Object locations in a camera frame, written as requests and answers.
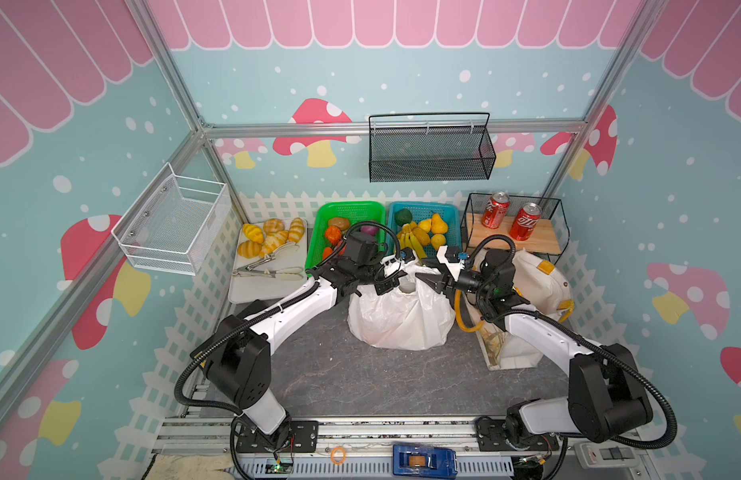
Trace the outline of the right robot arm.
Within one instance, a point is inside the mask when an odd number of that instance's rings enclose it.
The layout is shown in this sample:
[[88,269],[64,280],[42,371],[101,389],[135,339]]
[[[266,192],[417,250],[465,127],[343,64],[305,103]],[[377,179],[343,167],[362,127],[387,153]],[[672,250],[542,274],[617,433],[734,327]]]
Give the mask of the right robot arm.
[[519,338],[550,359],[568,378],[567,394],[510,407],[502,425],[505,438],[520,446],[537,436],[557,434],[594,443],[612,440],[643,450],[670,446],[678,434],[667,398],[639,371],[632,353],[620,344],[601,345],[538,311],[514,287],[514,242],[496,234],[508,252],[474,255],[442,246],[424,259],[432,273],[421,280],[452,301],[471,294],[483,321]]

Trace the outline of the white plastic grocery bag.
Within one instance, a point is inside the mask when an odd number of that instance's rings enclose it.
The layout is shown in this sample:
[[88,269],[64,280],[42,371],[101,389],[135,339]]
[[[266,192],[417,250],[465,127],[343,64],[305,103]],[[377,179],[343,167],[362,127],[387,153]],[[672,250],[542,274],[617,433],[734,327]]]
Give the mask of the white plastic grocery bag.
[[416,277],[439,272],[417,264],[404,271],[399,285],[386,294],[377,294],[371,285],[358,287],[348,304],[350,332],[375,348],[422,351],[444,345],[455,312],[444,295]]

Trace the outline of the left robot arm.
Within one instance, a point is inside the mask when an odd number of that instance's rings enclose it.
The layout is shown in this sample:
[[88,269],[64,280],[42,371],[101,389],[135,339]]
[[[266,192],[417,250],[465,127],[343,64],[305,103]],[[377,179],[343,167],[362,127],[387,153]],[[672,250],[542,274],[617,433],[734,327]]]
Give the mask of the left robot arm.
[[[404,266],[417,260],[398,239],[393,240],[392,254],[385,254],[380,242],[362,230],[366,226],[391,232],[374,221],[350,227],[332,253],[306,271],[308,279],[296,292],[248,316],[222,320],[216,333],[190,354],[190,364],[174,385],[176,401],[226,410],[235,420],[252,426],[266,448],[282,449],[292,438],[292,418],[270,390],[272,354],[314,317],[346,297],[360,297],[360,287],[369,285],[378,295],[394,290],[406,276]],[[228,403],[194,400],[184,393],[186,382],[198,369]]]

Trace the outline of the white canvas tote bag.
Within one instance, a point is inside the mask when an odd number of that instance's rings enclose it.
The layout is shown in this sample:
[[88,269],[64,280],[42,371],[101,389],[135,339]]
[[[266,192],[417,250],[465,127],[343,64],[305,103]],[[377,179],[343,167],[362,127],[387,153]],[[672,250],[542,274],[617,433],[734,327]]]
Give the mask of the white canvas tote bag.
[[[574,310],[566,277],[551,262],[522,249],[514,255],[515,291],[544,315],[564,321]],[[542,355],[526,341],[484,322],[474,331],[490,371],[536,368]]]

